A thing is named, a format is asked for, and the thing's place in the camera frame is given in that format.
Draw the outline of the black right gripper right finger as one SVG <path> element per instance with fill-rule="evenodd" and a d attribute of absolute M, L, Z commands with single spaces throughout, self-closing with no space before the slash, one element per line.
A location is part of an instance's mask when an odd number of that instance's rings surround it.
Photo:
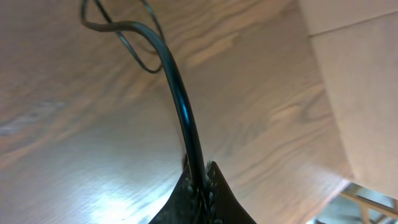
<path fill-rule="evenodd" d="M 207 163 L 206 175 L 210 190 L 207 206 L 209 223 L 256 224 L 234 196 L 215 161 Z"/>

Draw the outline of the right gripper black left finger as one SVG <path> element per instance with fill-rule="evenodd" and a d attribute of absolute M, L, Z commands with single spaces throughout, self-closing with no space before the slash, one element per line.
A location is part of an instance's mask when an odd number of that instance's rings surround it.
<path fill-rule="evenodd" d="M 199 199 L 192 187 L 188 165 L 174 187 L 169 199 L 149 224 L 192 224 L 199 220 Z"/>

